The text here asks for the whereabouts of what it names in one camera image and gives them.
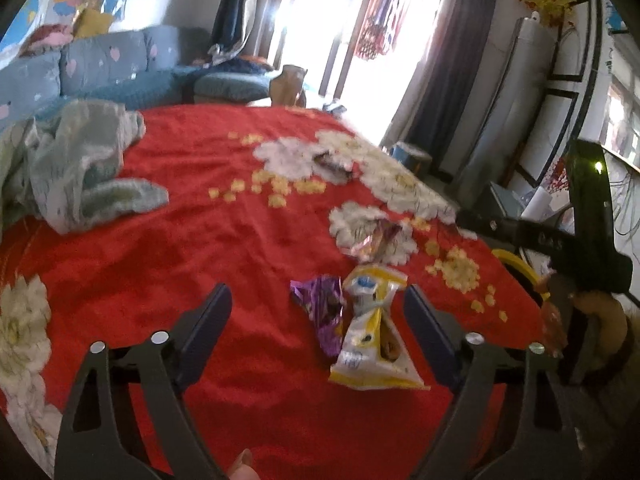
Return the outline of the person right hand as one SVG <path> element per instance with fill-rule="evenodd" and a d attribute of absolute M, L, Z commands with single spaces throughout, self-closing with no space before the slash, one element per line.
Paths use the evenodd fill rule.
<path fill-rule="evenodd" d="M 600 332 L 592 368 L 602 367 L 623 347 L 628 332 L 628 320 L 622 305 L 605 292 L 572 292 L 568 299 L 574 308 L 587 316 L 594 316 L 600 324 Z M 567 336 L 562 316 L 557 307 L 547 300 L 541 307 L 542 344 L 552 354 L 559 356 L 567 346 Z"/>

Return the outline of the person left hand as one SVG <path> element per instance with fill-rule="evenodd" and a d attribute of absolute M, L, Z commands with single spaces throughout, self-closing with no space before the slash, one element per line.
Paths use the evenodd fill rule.
<path fill-rule="evenodd" d="M 243 450 L 228 470 L 230 480 L 259 480 L 253 467 L 253 454 L 248 448 Z"/>

